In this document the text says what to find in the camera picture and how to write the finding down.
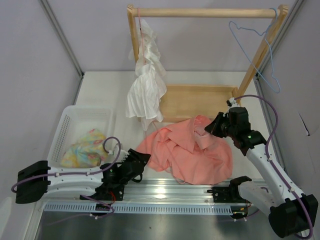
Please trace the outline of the pink skirt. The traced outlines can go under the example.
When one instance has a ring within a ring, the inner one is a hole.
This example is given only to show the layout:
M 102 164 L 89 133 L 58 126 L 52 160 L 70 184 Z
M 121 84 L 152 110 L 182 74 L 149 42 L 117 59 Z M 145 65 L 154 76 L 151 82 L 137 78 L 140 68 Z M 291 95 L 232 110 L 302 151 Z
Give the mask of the pink skirt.
M 171 156 L 164 140 L 172 151 L 176 163 L 172 163 L 173 175 L 186 183 L 214 185 L 225 181 L 233 173 L 233 155 L 230 145 L 222 138 L 205 131 L 211 120 L 204 115 L 168 124 L 155 130 L 139 144 L 137 152 L 150 154 L 148 166 L 156 172 L 170 172 Z

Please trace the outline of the pink wire hanger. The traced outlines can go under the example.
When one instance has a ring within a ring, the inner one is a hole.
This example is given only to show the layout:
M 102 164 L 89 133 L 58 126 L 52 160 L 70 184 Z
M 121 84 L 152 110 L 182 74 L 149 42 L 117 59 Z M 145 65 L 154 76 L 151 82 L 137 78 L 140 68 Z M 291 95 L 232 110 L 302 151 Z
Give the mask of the pink wire hanger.
M 159 136 L 162 137 L 161 132 L 160 132 L 159 128 L 157 127 L 157 125 L 155 124 L 154 121 L 152 122 L 152 125 L 153 125 L 153 127 L 156 129 L 156 131 L 157 131 L 157 133 L 159 134 Z M 176 164 L 177 162 L 176 162 L 176 159 L 175 159 L 172 151 L 170 150 L 168 144 L 166 143 L 166 141 L 163 140 L 163 142 L 164 142 L 164 144 L 165 144 L 165 146 L 166 146 L 166 149 L 168 150 L 168 152 L 169 152 L 169 154 L 170 154 L 170 157 L 171 157 L 171 159 L 172 159 L 171 162 L 170 162 L 170 173 L 171 173 L 171 175 L 172 175 L 173 178 L 177 181 L 178 184 L 180 184 L 180 185 L 186 184 L 186 179 L 185 179 L 183 173 L 181 172 L 180 167 L 177 167 L 177 169 L 178 169 L 179 173 L 181 174 L 182 178 L 178 178 L 178 177 L 175 177 L 175 176 L 174 176 L 172 163 L 175 163 L 175 164 Z

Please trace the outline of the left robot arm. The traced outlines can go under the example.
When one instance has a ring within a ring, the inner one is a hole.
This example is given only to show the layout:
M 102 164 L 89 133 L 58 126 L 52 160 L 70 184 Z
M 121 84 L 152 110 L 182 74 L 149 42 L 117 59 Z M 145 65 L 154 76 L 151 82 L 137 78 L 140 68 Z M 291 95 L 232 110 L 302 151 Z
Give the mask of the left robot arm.
M 30 204 L 45 198 L 122 201 L 125 185 L 142 181 L 151 155 L 129 149 L 119 156 L 120 162 L 92 168 L 56 168 L 46 160 L 38 161 L 18 172 L 12 187 L 15 202 Z

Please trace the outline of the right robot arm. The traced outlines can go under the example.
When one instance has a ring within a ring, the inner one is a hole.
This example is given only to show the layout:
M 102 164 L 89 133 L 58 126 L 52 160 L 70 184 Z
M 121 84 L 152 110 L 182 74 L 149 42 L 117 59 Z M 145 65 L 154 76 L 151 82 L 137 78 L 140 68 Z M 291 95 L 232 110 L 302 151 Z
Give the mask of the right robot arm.
M 267 154 L 267 141 L 259 131 L 252 130 L 244 107 L 231 107 L 219 112 L 205 131 L 215 137 L 232 139 L 234 146 L 255 166 L 268 189 L 253 181 L 240 181 L 228 189 L 234 202 L 245 199 L 264 213 L 275 234 L 284 238 L 308 230 L 305 239 L 313 236 L 319 203 L 314 195 L 306 195 Z

